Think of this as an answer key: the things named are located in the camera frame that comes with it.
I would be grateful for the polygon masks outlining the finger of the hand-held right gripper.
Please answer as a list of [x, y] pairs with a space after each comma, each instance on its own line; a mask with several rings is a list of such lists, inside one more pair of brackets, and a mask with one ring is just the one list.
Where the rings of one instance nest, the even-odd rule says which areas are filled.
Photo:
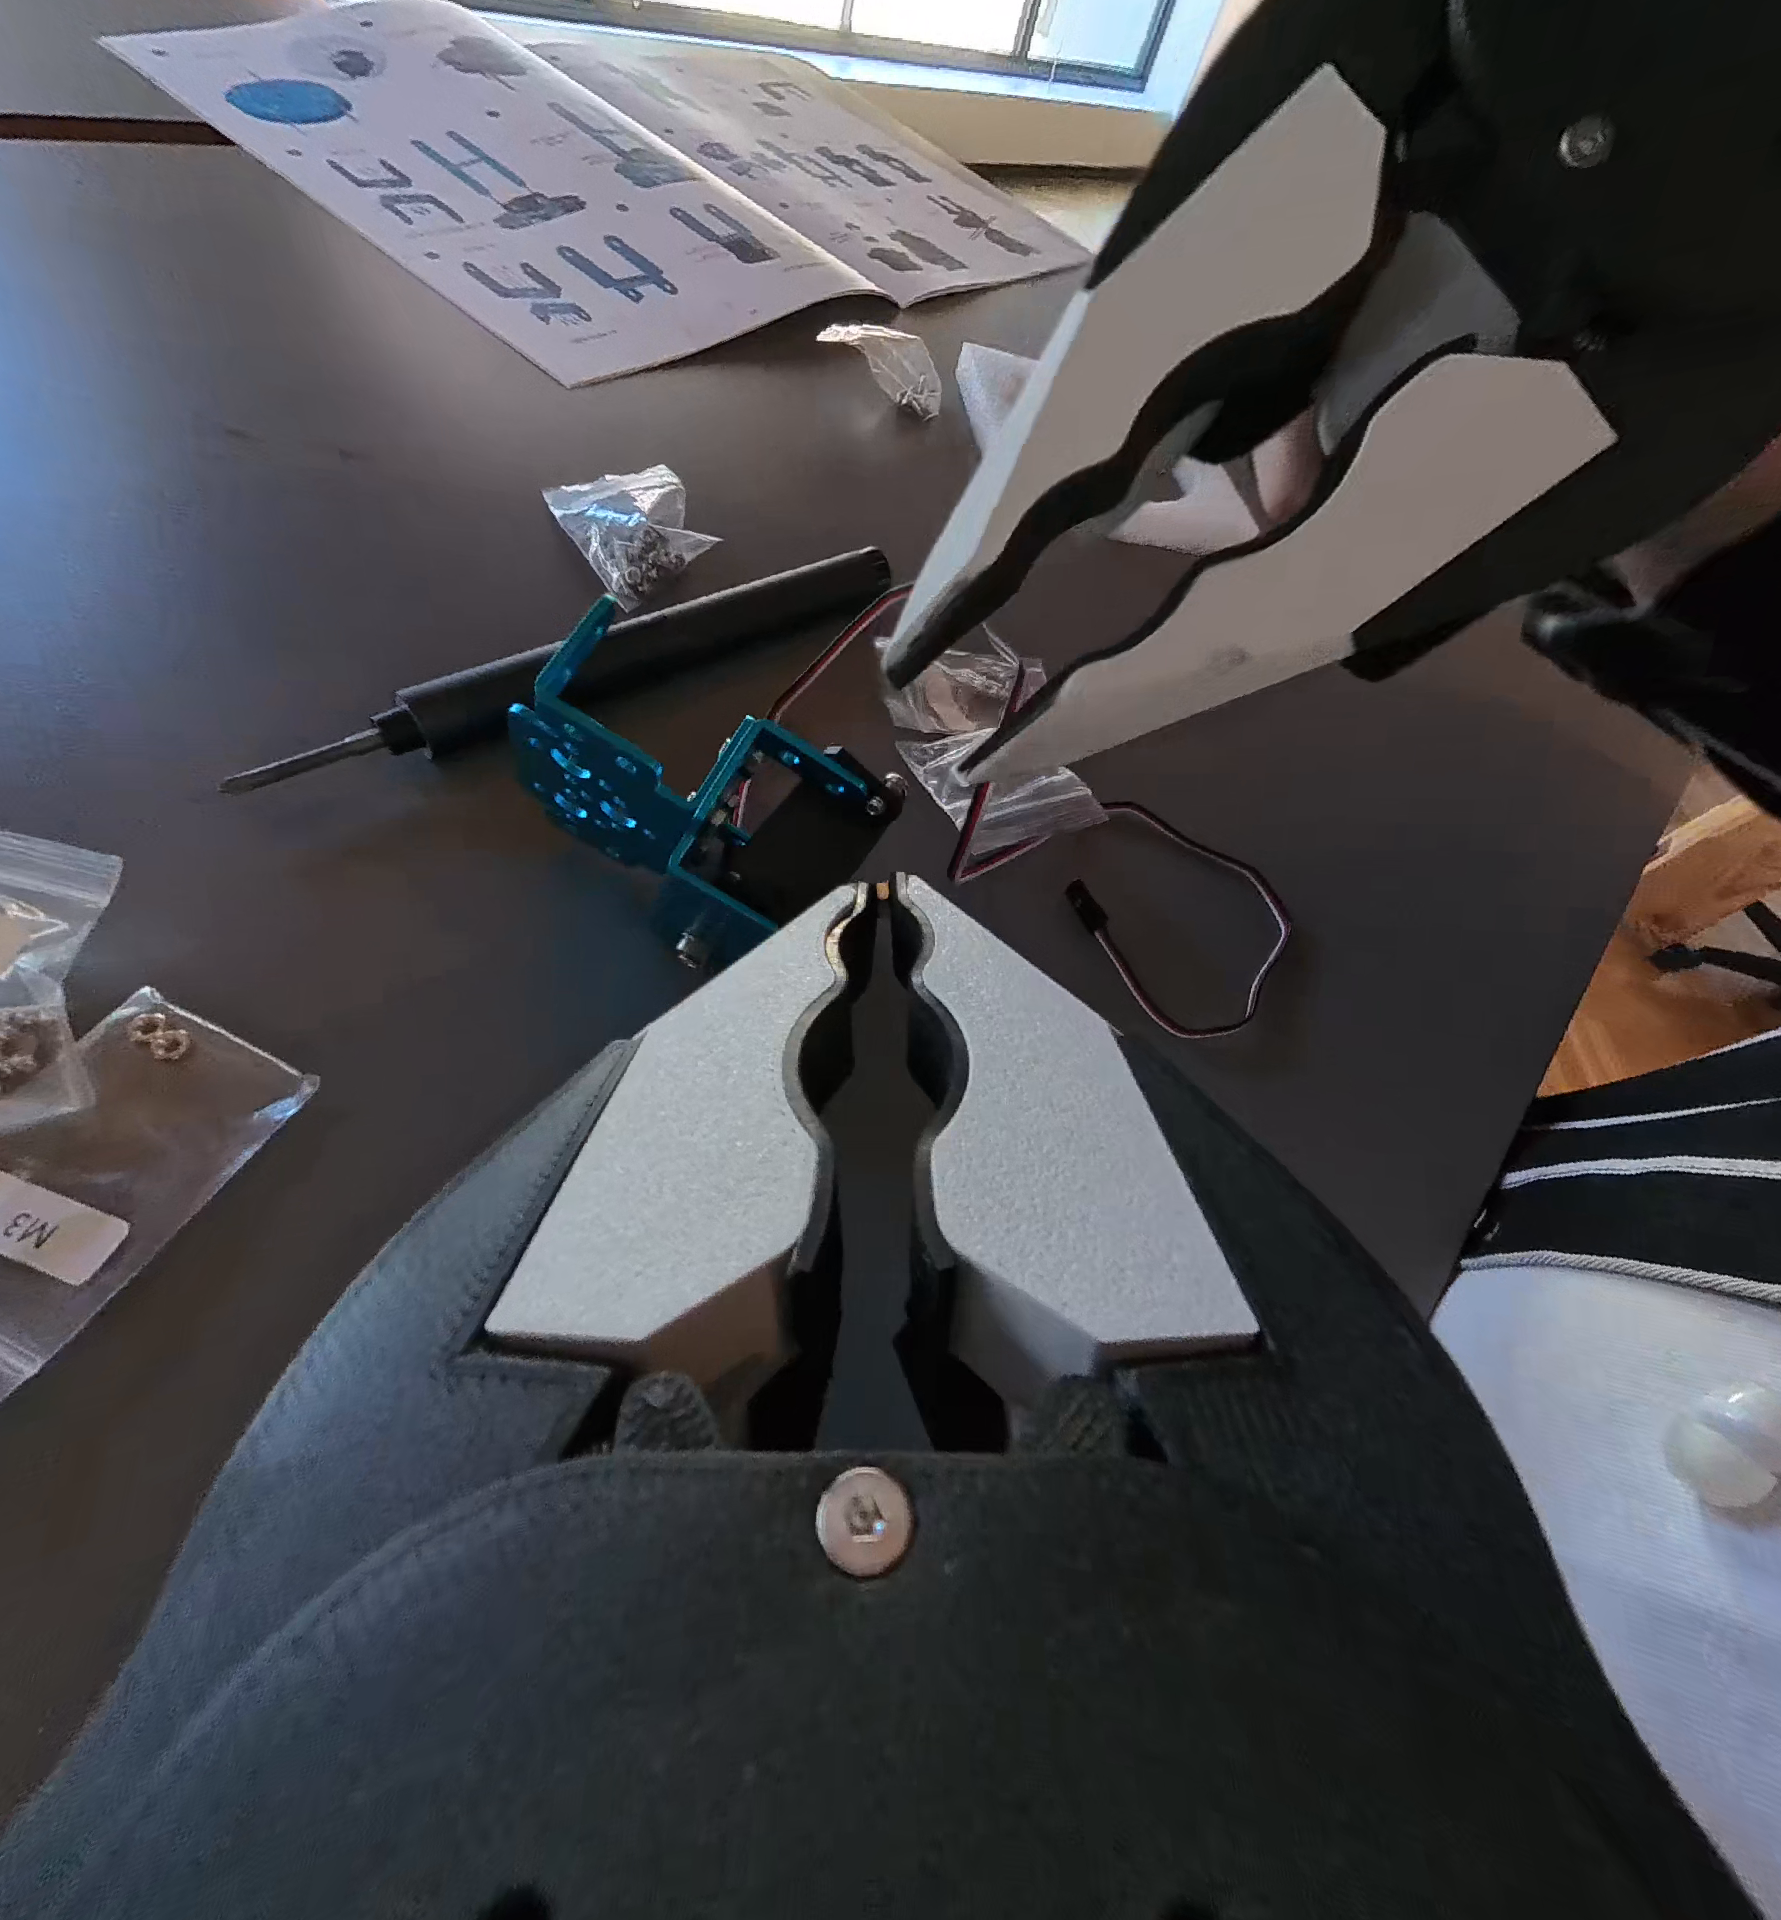
[[887, 685], [1000, 614], [1063, 533], [1127, 508], [1142, 470], [1240, 463], [1329, 398], [1373, 415], [1429, 364], [1484, 354], [1475, 316], [1413, 347], [1459, 295], [1504, 306], [1517, 343], [1511, 295], [1446, 222], [1398, 203], [1389, 164], [1387, 120], [1319, 65], [1105, 285], [1074, 288], [899, 605]]
[[1201, 556], [1148, 633], [1061, 671], [965, 776], [1017, 788], [1349, 657], [1373, 614], [1613, 446], [1568, 364], [1429, 364], [1354, 415], [1291, 522]]

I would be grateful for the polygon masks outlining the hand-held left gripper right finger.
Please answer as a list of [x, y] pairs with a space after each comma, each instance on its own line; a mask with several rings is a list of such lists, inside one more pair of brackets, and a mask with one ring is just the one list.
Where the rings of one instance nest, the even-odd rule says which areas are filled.
[[933, 879], [887, 883], [887, 941], [933, 1095], [891, 1341], [933, 1448], [1009, 1448], [1061, 1379], [1258, 1354], [1119, 1032]]

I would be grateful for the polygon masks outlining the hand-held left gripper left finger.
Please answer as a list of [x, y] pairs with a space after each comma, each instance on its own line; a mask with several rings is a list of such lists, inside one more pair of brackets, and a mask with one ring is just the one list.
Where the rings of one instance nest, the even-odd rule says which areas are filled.
[[850, 879], [633, 1044], [487, 1345], [690, 1372], [734, 1448], [814, 1448], [847, 1314], [824, 1104], [870, 941], [882, 899]]

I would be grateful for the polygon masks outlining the small labelled clear bag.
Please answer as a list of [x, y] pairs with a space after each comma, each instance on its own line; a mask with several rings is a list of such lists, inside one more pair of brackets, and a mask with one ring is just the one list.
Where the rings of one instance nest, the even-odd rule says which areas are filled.
[[[891, 736], [907, 776], [944, 805], [949, 831], [965, 831], [969, 811], [969, 788], [965, 758], [989, 742], [997, 729], [933, 729], [933, 736]], [[969, 831], [969, 861], [1024, 853], [1024, 841], [1051, 841], [1051, 835], [1083, 835], [1105, 831], [1105, 805], [1091, 803], [1091, 788], [1061, 762], [1034, 776], [1009, 776], [989, 791], [978, 831]]]

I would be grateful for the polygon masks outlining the blue servo bracket assembly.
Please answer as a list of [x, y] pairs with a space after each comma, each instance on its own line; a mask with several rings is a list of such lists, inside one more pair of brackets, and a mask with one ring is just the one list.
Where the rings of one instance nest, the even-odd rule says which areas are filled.
[[774, 927], [858, 879], [899, 823], [907, 776], [882, 776], [847, 742], [814, 754], [774, 713], [744, 713], [713, 776], [672, 791], [662, 758], [569, 702], [616, 605], [600, 592], [537, 666], [532, 702], [511, 702], [516, 788], [613, 861], [651, 870], [662, 941], [722, 973]]

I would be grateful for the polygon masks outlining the person's right forearm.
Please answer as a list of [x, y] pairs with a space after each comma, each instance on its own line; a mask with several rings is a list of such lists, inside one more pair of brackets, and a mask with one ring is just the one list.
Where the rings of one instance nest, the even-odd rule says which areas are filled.
[[1768, 446], [1753, 470], [1738, 470], [1720, 499], [1700, 499], [1671, 533], [1623, 546], [1613, 556], [1613, 582], [1632, 605], [1660, 605], [1682, 587], [1700, 556], [1735, 551], [1738, 541], [1768, 533], [1781, 514], [1781, 446]]

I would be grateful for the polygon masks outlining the dark desk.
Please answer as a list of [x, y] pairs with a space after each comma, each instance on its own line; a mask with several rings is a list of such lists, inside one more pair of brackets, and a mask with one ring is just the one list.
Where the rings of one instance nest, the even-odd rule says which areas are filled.
[[[264, 1396], [379, 1244], [598, 1045], [690, 993], [649, 879], [502, 754], [220, 776], [396, 685], [569, 640], [537, 488], [667, 463], [734, 587], [847, 546], [907, 582], [969, 435], [914, 423], [814, 312], [561, 387], [361, 231], [167, 120], [102, 35], [257, 5], [0, 5], [0, 831], [119, 859], [74, 973], [323, 1095], [0, 1402], [0, 1824], [135, 1650]], [[1495, 606], [1398, 679], [1313, 671], [1091, 758], [1262, 861], [1262, 1023], [1170, 1045], [1437, 1305], [1623, 917], [1682, 758]]]

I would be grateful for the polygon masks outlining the person's right hand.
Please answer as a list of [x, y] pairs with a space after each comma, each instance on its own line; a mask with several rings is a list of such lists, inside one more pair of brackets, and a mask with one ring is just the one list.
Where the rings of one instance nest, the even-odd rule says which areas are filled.
[[1309, 405], [1285, 415], [1258, 453], [1249, 453], [1249, 488], [1258, 488], [1258, 533], [1291, 522], [1313, 488], [1319, 488], [1329, 446], [1319, 446], [1319, 409]]

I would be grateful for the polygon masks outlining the small crumpled clear bag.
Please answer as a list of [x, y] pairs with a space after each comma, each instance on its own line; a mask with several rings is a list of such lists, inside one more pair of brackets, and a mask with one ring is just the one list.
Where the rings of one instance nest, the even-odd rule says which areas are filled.
[[850, 347], [870, 387], [907, 415], [944, 415], [944, 376], [933, 347], [899, 326], [824, 326], [814, 347]]

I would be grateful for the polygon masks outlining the black screwdriver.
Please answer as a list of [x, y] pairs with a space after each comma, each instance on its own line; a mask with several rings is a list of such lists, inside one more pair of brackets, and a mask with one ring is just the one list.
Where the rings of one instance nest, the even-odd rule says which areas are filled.
[[[749, 645], [796, 640], [824, 614], [858, 614], [891, 587], [891, 566], [882, 546], [831, 551], [744, 587], [716, 587], [672, 606], [616, 614], [613, 640], [573, 666], [573, 685], [590, 702], [622, 702], [638, 685], [667, 685], [713, 657], [737, 657]], [[486, 657], [417, 685], [396, 685], [389, 710], [379, 710], [355, 736], [331, 736], [295, 758], [268, 758], [257, 770], [226, 770], [220, 791], [264, 791], [295, 770], [338, 762], [338, 758], [459, 758], [474, 742], [498, 742], [511, 729], [511, 710], [532, 702], [532, 679], [548, 671], [561, 645]]]

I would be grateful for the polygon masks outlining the zip bag of nuts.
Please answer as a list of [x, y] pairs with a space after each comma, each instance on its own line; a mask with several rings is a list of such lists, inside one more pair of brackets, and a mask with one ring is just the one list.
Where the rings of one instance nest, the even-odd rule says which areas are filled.
[[158, 983], [82, 1044], [82, 1104], [0, 1130], [0, 1402], [36, 1379], [323, 1094]]

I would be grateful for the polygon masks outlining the black striped shirt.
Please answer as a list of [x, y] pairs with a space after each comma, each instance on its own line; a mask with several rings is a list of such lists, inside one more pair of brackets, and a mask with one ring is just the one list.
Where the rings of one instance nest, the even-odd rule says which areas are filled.
[[[1647, 606], [1613, 575], [1561, 582], [1530, 592], [1527, 645], [1781, 823], [1781, 514]], [[1538, 1095], [1459, 1271], [1613, 1271], [1781, 1305], [1781, 1024]]]

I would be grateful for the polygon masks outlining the crumpled bag of silver screws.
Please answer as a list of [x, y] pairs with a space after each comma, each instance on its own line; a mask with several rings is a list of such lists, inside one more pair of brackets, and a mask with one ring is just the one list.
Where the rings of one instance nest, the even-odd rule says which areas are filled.
[[651, 605], [700, 551], [722, 546], [713, 533], [690, 533], [690, 488], [667, 463], [633, 470], [633, 477], [598, 477], [598, 483], [552, 483], [552, 488], [537, 488], [537, 506], [569, 533], [569, 546], [590, 556], [598, 587], [616, 606]]

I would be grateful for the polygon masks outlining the white instruction booklet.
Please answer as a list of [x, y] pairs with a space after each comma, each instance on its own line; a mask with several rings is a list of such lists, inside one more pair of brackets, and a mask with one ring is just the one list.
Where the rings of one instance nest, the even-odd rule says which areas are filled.
[[102, 52], [569, 387], [831, 295], [907, 312], [1091, 263], [801, 57], [525, 40], [417, 0]]

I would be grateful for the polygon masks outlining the zip bag of screws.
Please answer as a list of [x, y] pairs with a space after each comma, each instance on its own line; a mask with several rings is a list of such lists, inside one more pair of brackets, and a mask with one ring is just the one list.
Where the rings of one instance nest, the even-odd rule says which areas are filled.
[[64, 978], [119, 883], [119, 859], [0, 831], [0, 1130], [96, 1104]]

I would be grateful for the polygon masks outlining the white garment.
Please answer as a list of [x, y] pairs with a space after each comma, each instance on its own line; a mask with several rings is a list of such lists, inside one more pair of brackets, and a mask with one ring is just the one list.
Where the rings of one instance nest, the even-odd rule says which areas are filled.
[[1781, 1915], [1781, 1498], [1700, 1511], [1671, 1423], [1781, 1396], [1781, 1308], [1606, 1271], [1459, 1271], [1437, 1341], [1495, 1423], [1647, 1752]]

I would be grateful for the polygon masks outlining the white foam frame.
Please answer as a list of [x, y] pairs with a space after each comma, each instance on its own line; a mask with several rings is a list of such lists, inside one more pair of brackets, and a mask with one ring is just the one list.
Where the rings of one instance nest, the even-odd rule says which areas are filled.
[[[978, 453], [1000, 440], [1031, 376], [1034, 376], [1031, 354], [956, 347], [956, 405]], [[1262, 541], [1262, 514], [1230, 470], [1182, 453], [1127, 514], [1105, 522], [1105, 541], [1209, 556], [1209, 551]]]

